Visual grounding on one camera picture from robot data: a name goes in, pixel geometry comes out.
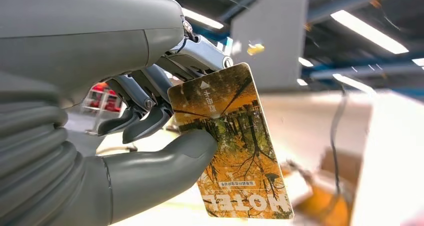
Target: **fluorescent light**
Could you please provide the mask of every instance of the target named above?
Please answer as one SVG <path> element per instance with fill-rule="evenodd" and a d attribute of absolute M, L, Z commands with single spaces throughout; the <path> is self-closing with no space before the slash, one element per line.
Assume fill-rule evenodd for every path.
<path fill-rule="evenodd" d="M 412 62 L 414 62 L 418 66 L 424 66 L 424 58 L 412 59 Z"/>
<path fill-rule="evenodd" d="M 303 79 L 301 79 L 301 78 L 298 78 L 297 79 L 297 83 L 300 85 L 300 86 L 306 86 L 306 85 L 308 85 L 308 83 L 307 82 L 305 82 Z"/>
<path fill-rule="evenodd" d="M 299 58 L 299 63 L 302 64 L 305 67 L 313 67 L 314 65 L 307 59 L 304 59 L 302 57 Z"/>
<path fill-rule="evenodd" d="M 344 10 L 331 14 L 331 17 L 395 55 L 409 52 L 402 44 Z"/>
<path fill-rule="evenodd" d="M 209 26 L 211 26 L 215 29 L 222 29 L 224 27 L 224 25 L 222 23 L 217 22 L 215 20 L 212 20 L 208 17 L 200 15 L 200 14 L 193 12 L 191 10 L 188 10 L 186 8 L 182 8 L 182 14 L 184 14 L 185 17 L 192 18 L 192 19 L 199 21 L 199 22 L 201 22 L 205 25 L 209 25 Z"/>
<path fill-rule="evenodd" d="M 347 85 L 350 85 L 350 86 L 352 86 L 354 88 L 357 88 L 358 90 L 364 91 L 367 94 L 375 94 L 376 93 L 376 91 L 372 87 L 370 87 L 370 86 L 368 86 L 366 84 L 363 84 L 361 82 L 358 82 L 356 80 L 353 80 L 353 79 L 351 79 L 349 77 L 343 76 L 343 75 L 341 75 L 339 73 L 335 73 L 332 76 L 336 80 L 338 80 L 338 81 L 340 81 L 342 83 L 345 83 Z"/>

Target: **cable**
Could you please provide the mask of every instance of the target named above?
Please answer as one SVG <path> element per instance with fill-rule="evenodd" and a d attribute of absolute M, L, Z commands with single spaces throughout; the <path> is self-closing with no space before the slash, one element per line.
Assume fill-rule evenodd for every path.
<path fill-rule="evenodd" d="M 320 219 L 325 219 L 325 217 L 327 217 L 334 210 L 341 194 L 340 179 L 339 179 L 339 162 L 337 160 L 337 150 L 336 150 L 335 140 L 336 140 L 337 128 L 339 126 L 340 120 L 342 119 L 343 113 L 348 103 L 348 96 L 346 94 L 346 90 L 344 86 L 343 85 L 340 85 L 340 86 L 341 86 L 342 99 L 337 107 L 337 111 L 334 114 L 333 120 L 331 122 L 331 128 L 330 128 L 330 145 L 331 145 L 331 151 L 332 151 L 332 156 L 334 161 L 334 179 L 335 179 L 336 192 L 331 197 L 331 200 L 328 203 L 327 207 L 325 207 L 321 212 L 318 213 L 317 216 Z"/>
<path fill-rule="evenodd" d="M 338 104 L 337 110 L 334 114 L 334 117 L 332 119 L 331 126 L 330 126 L 330 145 L 331 145 L 331 152 L 332 152 L 333 162 L 334 162 L 334 179 L 335 179 L 336 192 L 331 197 L 330 202 L 327 204 L 327 206 L 317 214 L 317 217 L 319 219 L 325 219 L 334 210 L 340 196 L 342 196 L 344 201 L 346 202 L 346 210 L 348 211 L 347 220 L 349 222 L 351 217 L 350 216 L 351 205 L 348 203 L 346 192 L 345 191 L 342 192 L 341 190 L 340 178 L 339 178 L 339 162 L 337 159 L 337 149 L 335 144 L 337 128 L 339 126 L 340 120 L 342 119 L 343 113 L 345 112 L 346 106 L 348 104 L 348 96 L 347 96 L 345 87 L 342 84 L 340 85 L 340 87 L 341 87 L 341 96 L 342 96 L 341 102 Z M 302 171 L 300 167 L 298 167 L 294 162 L 288 161 L 288 165 L 289 167 L 295 169 L 296 171 L 299 171 L 299 173 L 303 176 L 305 180 L 306 179 L 309 179 L 308 181 L 311 180 L 309 176 L 306 177 L 307 174 L 304 171 Z M 306 219 L 295 221 L 295 222 L 296 223 L 303 222 L 303 225 L 306 226 Z"/>

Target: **robotic hand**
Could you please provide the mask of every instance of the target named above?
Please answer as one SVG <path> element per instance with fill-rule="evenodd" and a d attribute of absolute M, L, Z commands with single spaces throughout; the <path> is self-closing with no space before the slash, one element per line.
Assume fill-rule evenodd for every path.
<path fill-rule="evenodd" d="M 63 128 L 63 109 L 107 81 L 128 110 L 99 133 L 148 136 L 172 114 L 162 69 L 187 81 L 231 64 L 178 3 L 0 0 L 0 18 L 0 225 L 106 226 L 196 182 L 217 148 L 205 131 L 157 152 L 82 157 Z"/>

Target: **card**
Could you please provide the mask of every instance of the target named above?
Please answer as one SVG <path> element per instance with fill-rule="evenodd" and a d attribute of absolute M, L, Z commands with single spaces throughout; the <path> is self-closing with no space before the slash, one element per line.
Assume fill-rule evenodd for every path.
<path fill-rule="evenodd" d="M 168 95 L 181 134 L 206 130 L 218 142 L 197 181 L 210 216 L 293 217 L 249 65 L 184 82 Z"/>

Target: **blue ceiling beam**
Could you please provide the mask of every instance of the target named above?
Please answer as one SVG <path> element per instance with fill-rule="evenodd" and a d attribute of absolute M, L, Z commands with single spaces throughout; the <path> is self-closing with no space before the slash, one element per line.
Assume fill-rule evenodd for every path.
<path fill-rule="evenodd" d="M 354 10 L 366 4 L 371 0 L 334 0 L 319 8 L 314 8 L 308 12 L 307 21 L 310 24 L 316 24 L 325 21 L 332 13 L 339 10 Z"/>

